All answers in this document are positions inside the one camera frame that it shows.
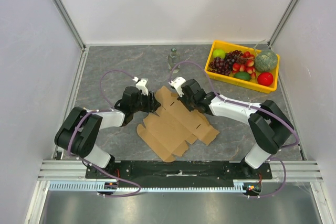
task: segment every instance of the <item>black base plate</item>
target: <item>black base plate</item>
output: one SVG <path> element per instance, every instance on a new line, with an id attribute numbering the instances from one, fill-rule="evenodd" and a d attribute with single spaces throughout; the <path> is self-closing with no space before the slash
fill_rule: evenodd
<path id="1" fill-rule="evenodd" d="M 142 187 L 232 187 L 233 179 L 259 179 L 259 173 L 263 179 L 272 179 L 269 164 L 263 163 L 257 170 L 248 176 L 242 172 L 240 163 L 230 161 L 116 161 L 113 168 L 108 170 L 110 174 L 120 178 L 131 180 Z M 86 171 L 85 178 L 106 179 L 99 171 L 90 167 Z M 119 182 L 119 187 L 130 187 L 129 184 Z"/>

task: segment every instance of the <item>yellow tray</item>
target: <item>yellow tray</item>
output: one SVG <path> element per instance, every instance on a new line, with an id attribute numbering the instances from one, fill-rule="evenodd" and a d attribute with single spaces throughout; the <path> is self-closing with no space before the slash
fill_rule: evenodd
<path id="1" fill-rule="evenodd" d="M 211 70 L 211 68 L 209 68 L 209 63 L 210 61 L 213 60 L 213 51 L 215 49 L 223 49 L 225 52 L 231 52 L 234 50 L 241 50 L 242 52 L 245 51 L 249 51 L 251 54 L 255 55 L 255 52 L 253 50 L 253 48 L 249 48 L 249 47 L 243 47 L 240 45 L 236 45 L 236 44 L 231 44 L 231 43 L 227 43 L 227 42 L 223 42 L 223 41 L 219 41 L 219 40 L 215 40 L 214 43 L 212 44 L 212 48 L 208 57 L 208 60 L 206 62 L 205 65 L 205 72 L 210 76 L 211 79 L 214 80 L 218 80 L 218 81 L 224 81 L 233 85 L 238 85 L 244 88 L 248 88 L 248 89 L 253 89 L 256 91 L 260 91 L 263 93 L 270 93 L 272 91 L 275 91 L 277 89 L 278 86 L 278 75 L 279 75 L 279 64 L 280 64 L 280 56 L 278 56 L 278 64 L 277 67 L 275 69 L 273 69 L 270 73 L 273 75 L 274 77 L 274 81 L 270 86 L 263 86 L 258 84 L 257 82 L 257 78 L 254 80 L 250 80 L 250 81 L 244 81 L 244 80 L 240 80 L 237 78 L 233 77 L 233 74 L 231 73 L 229 76 L 224 76 L 222 74 L 219 73 L 212 73 L 209 70 Z"/>

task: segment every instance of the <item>red tomato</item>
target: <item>red tomato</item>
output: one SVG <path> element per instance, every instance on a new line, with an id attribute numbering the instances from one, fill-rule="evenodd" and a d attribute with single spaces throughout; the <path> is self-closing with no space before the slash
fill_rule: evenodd
<path id="1" fill-rule="evenodd" d="M 249 52 L 249 51 L 246 51 L 246 52 L 243 54 L 242 58 L 248 58 L 248 57 L 250 57 L 250 52 Z"/>
<path id="2" fill-rule="evenodd" d="M 273 75 L 270 72 L 263 72 L 258 76 L 258 83 L 264 86 L 270 86 L 273 81 Z"/>

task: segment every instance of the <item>white backdrop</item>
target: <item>white backdrop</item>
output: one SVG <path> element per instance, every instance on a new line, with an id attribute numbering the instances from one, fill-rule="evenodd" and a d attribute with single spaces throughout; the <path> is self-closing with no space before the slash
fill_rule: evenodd
<path id="1" fill-rule="evenodd" d="M 290 0 L 62 0 L 87 44 L 269 39 Z"/>
<path id="2" fill-rule="evenodd" d="M 275 43 L 302 145 L 336 206 L 336 0 L 300 0 Z"/>
<path id="3" fill-rule="evenodd" d="M 80 48 L 52 0 L 0 0 L 0 223 L 24 223 Z"/>

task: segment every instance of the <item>green fruit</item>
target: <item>green fruit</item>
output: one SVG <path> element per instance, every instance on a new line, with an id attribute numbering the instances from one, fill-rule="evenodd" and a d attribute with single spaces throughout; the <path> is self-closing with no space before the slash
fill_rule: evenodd
<path id="1" fill-rule="evenodd" d="M 220 57 L 221 59 L 225 58 L 225 51 L 222 49 L 215 49 L 213 52 L 214 58 Z"/>
<path id="2" fill-rule="evenodd" d="M 251 76 L 247 72 L 238 72 L 233 77 L 244 81 L 249 81 L 251 79 Z"/>
<path id="3" fill-rule="evenodd" d="M 259 72 L 269 72 L 276 68 L 278 64 L 278 57 L 275 52 L 270 50 L 261 51 L 257 55 L 254 66 Z"/>

